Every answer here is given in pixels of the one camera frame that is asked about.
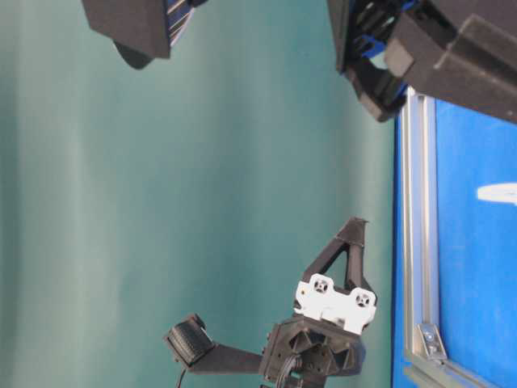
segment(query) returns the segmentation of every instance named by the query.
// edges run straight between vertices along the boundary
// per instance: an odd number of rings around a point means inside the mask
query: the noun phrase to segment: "blue fabric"
[[[394,197],[394,236],[395,263],[393,265],[393,387],[414,388],[416,385],[404,374],[404,368],[409,365],[404,358],[404,278],[402,258],[402,186],[401,186],[401,140],[400,128],[397,121],[395,143],[395,197]]]
[[[517,126],[437,105],[440,327],[449,357],[517,386],[517,207],[477,189],[517,182]]]

